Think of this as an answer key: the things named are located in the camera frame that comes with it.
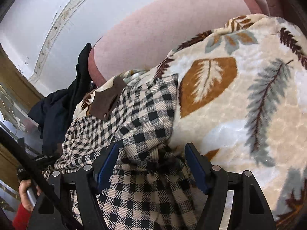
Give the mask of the person's left hand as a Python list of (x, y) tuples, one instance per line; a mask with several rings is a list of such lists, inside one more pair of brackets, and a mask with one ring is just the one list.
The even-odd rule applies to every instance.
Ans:
[(22, 206), (29, 212), (32, 212), (34, 206), (32, 204), (32, 199), (29, 197), (31, 190), (31, 180), (22, 180), (19, 185), (19, 195), (21, 199)]

